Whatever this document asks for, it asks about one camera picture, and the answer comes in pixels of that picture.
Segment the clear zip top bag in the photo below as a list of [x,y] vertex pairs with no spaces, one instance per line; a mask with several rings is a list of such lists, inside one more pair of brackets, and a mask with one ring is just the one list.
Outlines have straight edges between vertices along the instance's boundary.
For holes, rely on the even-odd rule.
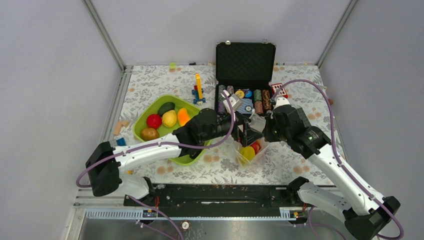
[[232,137],[236,161],[241,166],[247,167],[265,155],[268,143],[262,131],[265,129],[266,120],[256,113],[249,117],[239,112],[235,115]]

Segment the orange yellow mango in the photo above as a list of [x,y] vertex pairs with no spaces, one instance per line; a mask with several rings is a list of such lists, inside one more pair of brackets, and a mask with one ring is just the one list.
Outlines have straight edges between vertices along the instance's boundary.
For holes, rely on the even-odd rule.
[[191,117],[188,113],[188,110],[185,107],[180,108],[177,112],[177,121],[179,126],[185,126],[190,120]]

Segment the yellow lemon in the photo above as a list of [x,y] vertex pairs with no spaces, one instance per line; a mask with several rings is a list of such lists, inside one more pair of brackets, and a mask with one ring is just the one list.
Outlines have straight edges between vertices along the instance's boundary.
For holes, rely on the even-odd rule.
[[172,128],[177,123],[177,113],[175,110],[169,110],[162,115],[162,124],[167,128]]

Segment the green starfruit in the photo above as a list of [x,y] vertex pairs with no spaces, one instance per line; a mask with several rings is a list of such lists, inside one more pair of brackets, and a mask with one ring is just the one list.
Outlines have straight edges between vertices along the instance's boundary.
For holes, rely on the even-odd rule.
[[242,147],[239,153],[241,155],[239,162],[242,166],[250,164],[252,159],[256,156],[255,149],[251,146]]

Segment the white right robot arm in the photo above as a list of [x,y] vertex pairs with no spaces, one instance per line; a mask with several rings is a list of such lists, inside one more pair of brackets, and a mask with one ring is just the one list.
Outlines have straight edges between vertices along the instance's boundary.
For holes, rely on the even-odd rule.
[[359,177],[345,160],[333,151],[330,138],[318,127],[308,126],[300,109],[282,105],[265,117],[267,142],[286,142],[296,153],[318,167],[342,196],[322,189],[304,177],[287,186],[287,201],[293,206],[310,204],[344,223],[357,240],[371,240],[400,208],[394,196],[384,196]]

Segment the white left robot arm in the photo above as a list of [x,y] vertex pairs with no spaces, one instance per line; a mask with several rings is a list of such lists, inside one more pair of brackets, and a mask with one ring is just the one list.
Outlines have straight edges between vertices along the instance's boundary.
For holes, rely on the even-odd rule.
[[95,197],[120,193],[136,198],[148,206],[155,200],[155,192],[146,178],[133,176],[128,171],[134,167],[164,159],[196,158],[208,149],[209,140],[232,137],[246,147],[263,137],[249,125],[250,120],[234,112],[219,119],[210,108],[202,109],[184,126],[156,139],[136,145],[112,147],[100,143],[86,162],[89,188]]

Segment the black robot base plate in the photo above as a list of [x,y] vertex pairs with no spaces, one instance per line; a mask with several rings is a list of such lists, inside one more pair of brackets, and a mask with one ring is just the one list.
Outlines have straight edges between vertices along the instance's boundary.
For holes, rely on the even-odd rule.
[[300,214],[303,203],[285,185],[159,184],[140,202],[176,218],[271,218],[281,210]]

